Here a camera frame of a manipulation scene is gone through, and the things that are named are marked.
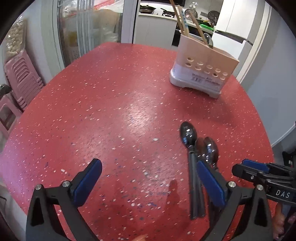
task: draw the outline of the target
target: red table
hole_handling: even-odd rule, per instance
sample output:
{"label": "red table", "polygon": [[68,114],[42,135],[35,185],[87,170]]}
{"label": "red table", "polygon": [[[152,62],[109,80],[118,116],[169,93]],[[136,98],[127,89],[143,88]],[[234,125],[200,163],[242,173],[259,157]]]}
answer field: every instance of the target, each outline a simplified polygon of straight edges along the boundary
{"label": "red table", "polygon": [[80,211],[103,240],[199,240],[208,220],[189,219],[187,150],[179,126],[211,136],[218,166],[273,162],[263,124],[234,77],[219,99],[170,84],[176,53],[108,43],[76,60],[38,94],[1,156],[3,179],[27,212],[34,186],[71,180],[93,157],[103,173]]}

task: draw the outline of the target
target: white wall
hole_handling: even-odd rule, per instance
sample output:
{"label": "white wall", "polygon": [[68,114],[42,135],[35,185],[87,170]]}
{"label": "white wall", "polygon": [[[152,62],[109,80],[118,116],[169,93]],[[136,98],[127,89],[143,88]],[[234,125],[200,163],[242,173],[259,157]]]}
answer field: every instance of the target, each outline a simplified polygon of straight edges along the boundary
{"label": "white wall", "polygon": [[[53,76],[51,76],[47,65],[41,36],[41,0],[35,0],[22,13],[22,16],[28,20],[25,47],[26,51],[43,82],[48,83]],[[0,83],[5,83],[3,81],[3,75],[5,74],[3,68],[0,66]]]}
{"label": "white wall", "polygon": [[295,127],[296,39],[272,9],[261,48],[241,85],[256,107],[271,145]]}
{"label": "white wall", "polygon": [[[3,63],[3,60],[2,60],[2,56],[3,56],[3,46],[4,44],[2,43],[0,45],[0,61],[1,63]],[[0,66],[0,84],[6,84],[6,77],[5,77],[5,73],[4,73],[4,70],[3,70],[3,67]]]}

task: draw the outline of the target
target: person's hand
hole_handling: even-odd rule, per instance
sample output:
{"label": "person's hand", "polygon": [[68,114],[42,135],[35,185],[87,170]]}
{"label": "person's hand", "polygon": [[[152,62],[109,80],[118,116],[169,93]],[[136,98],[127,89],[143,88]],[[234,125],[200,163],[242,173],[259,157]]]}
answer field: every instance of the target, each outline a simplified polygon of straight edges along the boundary
{"label": "person's hand", "polygon": [[146,236],[147,236],[147,234],[140,235],[137,238],[134,238],[132,241],[145,241]]}
{"label": "person's hand", "polygon": [[[278,240],[279,235],[284,233],[284,222],[285,216],[281,213],[282,204],[278,203],[276,205],[276,211],[274,217],[272,218],[273,236],[275,240]],[[296,220],[296,213],[294,213],[288,219],[288,223],[293,224]]]}

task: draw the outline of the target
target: plastic bag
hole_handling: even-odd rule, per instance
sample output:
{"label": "plastic bag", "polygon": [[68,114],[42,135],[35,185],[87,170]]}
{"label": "plastic bag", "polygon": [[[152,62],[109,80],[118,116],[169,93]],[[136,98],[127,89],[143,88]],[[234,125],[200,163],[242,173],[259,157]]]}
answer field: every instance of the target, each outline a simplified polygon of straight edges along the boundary
{"label": "plastic bag", "polygon": [[63,2],[63,18],[71,16],[77,13],[77,0],[64,1]]}
{"label": "plastic bag", "polygon": [[27,20],[20,16],[11,26],[5,41],[5,63],[25,49]]}

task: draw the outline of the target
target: spoon handle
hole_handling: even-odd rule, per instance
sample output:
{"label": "spoon handle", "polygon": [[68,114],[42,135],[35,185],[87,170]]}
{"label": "spoon handle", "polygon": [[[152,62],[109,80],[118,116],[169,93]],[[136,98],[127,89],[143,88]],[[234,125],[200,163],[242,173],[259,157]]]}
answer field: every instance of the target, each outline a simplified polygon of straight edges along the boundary
{"label": "spoon handle", "polygon": [[204,217],[205,216],[205,197],[202,190],[202,181],[200,180],[198,174],[196,173],[196,186],[197,186],[197,212],[198,217]]}
{"label": "spoon handle", "polygon": [[190,218],[198,217],[198,188],[196,172],[196,155],[194,152],[188,152],[189,162],[189,190],[190,190]]}

